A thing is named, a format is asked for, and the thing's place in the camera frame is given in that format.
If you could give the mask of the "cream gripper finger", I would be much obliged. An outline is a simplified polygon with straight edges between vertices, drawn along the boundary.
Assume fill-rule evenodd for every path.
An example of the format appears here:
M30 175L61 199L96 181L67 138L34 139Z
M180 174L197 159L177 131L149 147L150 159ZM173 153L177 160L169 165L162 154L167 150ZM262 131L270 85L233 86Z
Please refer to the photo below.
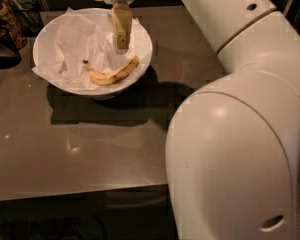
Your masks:
M115 47L119 51L126 51L130 44L133 12L126 3L117 3L111 9L113 36Z

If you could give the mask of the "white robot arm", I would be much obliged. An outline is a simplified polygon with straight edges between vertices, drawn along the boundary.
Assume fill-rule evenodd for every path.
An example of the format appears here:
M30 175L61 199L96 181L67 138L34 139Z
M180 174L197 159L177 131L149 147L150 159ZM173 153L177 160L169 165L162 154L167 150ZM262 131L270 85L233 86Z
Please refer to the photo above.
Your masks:
M226 71L166 138L180 240L296 240L300 36L269 0L182 0Z

